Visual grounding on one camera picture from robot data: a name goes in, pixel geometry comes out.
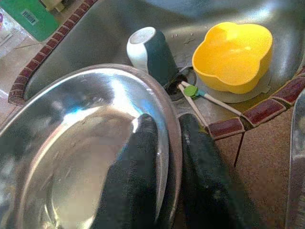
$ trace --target yellow bowl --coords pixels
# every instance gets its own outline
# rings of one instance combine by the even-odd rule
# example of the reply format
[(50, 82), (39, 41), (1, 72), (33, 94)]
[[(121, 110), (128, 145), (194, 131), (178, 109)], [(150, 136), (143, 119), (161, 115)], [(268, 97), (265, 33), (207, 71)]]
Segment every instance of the yellow bowl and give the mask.
[(261, 25), (223, 22), (213, 26), (196, 49), (197, 75), (218, 91), (251, 91), (269, 68), (272, 34)]

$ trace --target blue cup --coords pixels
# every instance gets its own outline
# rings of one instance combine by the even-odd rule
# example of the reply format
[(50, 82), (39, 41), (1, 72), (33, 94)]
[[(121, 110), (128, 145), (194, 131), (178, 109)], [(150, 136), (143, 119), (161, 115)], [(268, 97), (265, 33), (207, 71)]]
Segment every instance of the blue cup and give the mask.
[(154, 27), (145, 27), (132, 34), (126, 49), (133, 66), (151, 75), (163, 87), (178, 73), (164, 34)]

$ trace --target stainless steel sink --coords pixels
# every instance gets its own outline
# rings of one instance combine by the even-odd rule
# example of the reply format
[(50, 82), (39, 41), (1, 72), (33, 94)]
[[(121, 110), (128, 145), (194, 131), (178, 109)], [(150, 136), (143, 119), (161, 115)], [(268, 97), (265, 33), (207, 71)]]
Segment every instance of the stainless steel sink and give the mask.
[[(301, 0), (99, 0), (33, 75), (25, 98), (89, 65), (131, 65), (126, 54), (128, 37), (145, 26), (156, 27), (165, 34), (178, 67), (190, 65), (206, 32), (217, 23), (232, 21), (261, 24), (274, 38), (268, 72), (271, 89), (246, 102), (232, 104), (244, 111), (280, 88), (298, 69), (305, 47), (304, 12), (305, 3)], [(234, 116), (204, 99), (196, 103), (208, 123)], [(184, 99), (175, 105), (178, 113), (192, 112)]]

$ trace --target tile border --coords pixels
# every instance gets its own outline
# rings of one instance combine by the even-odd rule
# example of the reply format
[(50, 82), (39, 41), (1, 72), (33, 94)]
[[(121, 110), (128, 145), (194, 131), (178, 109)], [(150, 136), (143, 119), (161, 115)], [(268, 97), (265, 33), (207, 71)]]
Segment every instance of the tile border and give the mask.
[[(65, 38), (74, 25), (84, 16), (97, 0), (84, 0), (75, 12), (57, 29), (44, 47), (19, 73), (9, 93), (8, 102), (17, 106), (25, 103), (24, 92), (27, 83), (40, 65), (48, 58), (57, 45)], [(293, 106), (300, 92), (305, 88), (305, 60), (302, 61), (295, 76), (268, 99), (256, 104), (243, 113), (241, 117), (212, 123), (207, 127), (215, 139), (226, 138), (244, 133), (276, 117)]]

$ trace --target stainless steel bowl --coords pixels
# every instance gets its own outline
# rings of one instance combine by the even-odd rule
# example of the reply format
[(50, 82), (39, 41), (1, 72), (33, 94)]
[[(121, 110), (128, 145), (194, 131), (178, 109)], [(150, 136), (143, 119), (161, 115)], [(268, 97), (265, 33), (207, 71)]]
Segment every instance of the stainless steel bowl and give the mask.
[(89, 228), (108, 167), (143, 113), (157, 123), (157, 214), (171, 224), (182, 153), (170, 99), (144, 72), (101, 64), (42, 90), (0, 132), (1, 226)]

